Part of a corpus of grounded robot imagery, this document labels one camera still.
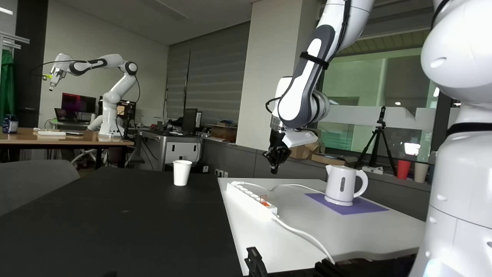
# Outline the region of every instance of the tripod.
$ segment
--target tripod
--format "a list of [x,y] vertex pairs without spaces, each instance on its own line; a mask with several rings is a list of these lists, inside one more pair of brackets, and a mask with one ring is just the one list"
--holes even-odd
[[367,153],[369,146],[372,140],[374,139],[374,137],[376,137],[376,141],[374,142],[374,148],[372,149],[372,153],[370,156],[369,166],[376,167],[377,151],[379,148],[379,138],[381,137],[381,135],[383,135],[384,145],[386,146],[386,153],[388,154],[388,159],[390,160],[391,169],[393,170],[393,174],[396,176],[397,170],[395,168],[395,162],[393,161],[393,156],[391,155],[391,151],[388,147],[388,141],[386,140],[386,135],[384,134],[384,128],[386,127],[386,122],[384,121],[385,112],[386,112],[386,107],[382,106],[381,112],[379,113],[379,119],[377,120],[377,123],[381,125],[377,126],[376,129],[372,131],[372,136],[370,137],[367,145],[364,147],[364,150],[362,151],[361,155],[357,159],[357,163],[355,167],[358,167],[361,164],[362,158]]

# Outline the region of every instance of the black strap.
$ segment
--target black strap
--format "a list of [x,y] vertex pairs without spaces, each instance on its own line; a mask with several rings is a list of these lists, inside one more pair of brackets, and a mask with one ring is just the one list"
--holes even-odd
[[448,129],[448,131],[446,132],[446,137],[456,133],[483,132],[483,131],[492,131],[492,123],[483,123],[483,122],[457,123],[457,124],[453,124]]
[[303,59],[306,59],[308,61],[312,61],[315,64],[321,65],[324,70],[327,70],[328,66],[330,65],[330,63],[328,63],[327,61],[320,59],[318,57],[312,56],[307,51],[302,52],[300,57]]
[[439,6],[437,6],[437,9],[435,9],[434,16],[432,17],[432,23],[430,24],[430,28],[434,28],[434,22],[435,19],[437,18],[437,15],[442,11],[444,6],[449,2],[449,0],[443,0]]

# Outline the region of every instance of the purple mat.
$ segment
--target purple mat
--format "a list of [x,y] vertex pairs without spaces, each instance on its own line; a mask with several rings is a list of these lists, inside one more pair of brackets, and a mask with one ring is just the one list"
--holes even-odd
[[387,208],[383,208],[380,205],[374,204],[373,202],[369,202],[362,198],[354,198],[354,205],[350,207],[335,205],[325,200],[325,195],[320,193],[306,193],[307,196],[313,198],[319,203],[327,206],[328,208],[336,211],[341,215],[347,214],[359,214],[359,213],[368,213],[368,212],[377,212],[377,211],[386,211]]

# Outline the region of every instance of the black table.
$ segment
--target black table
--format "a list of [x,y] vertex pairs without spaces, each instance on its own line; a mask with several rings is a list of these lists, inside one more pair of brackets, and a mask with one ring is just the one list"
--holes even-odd
[[100,168],[0,217],[0,276],[242,276],[217,179]]

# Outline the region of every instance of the white table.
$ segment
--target white table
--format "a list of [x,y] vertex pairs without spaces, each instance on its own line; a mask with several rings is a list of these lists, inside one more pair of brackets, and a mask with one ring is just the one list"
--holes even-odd
[[[226,193],[227,183],[244,181],[273,188],[279,184],[301,184],[324,191],[326,182],[309,179],[219,178],[229,224],[243,274],[248,274],[244,259],[247,247],[255,246],[268,272],[313,268],[326,258],[305,239],[292,234],[278,223],[262,222]],[[257,195],[261,188],[243,185]],[[300,187],[279,187],[268,194],[278,207],[280,220],[317,238],[336,261],[367,258],[391,259],[417,253],[424,237],[425,222],[387,208],[388,211],[341,215],[305,195],[313,193]]]

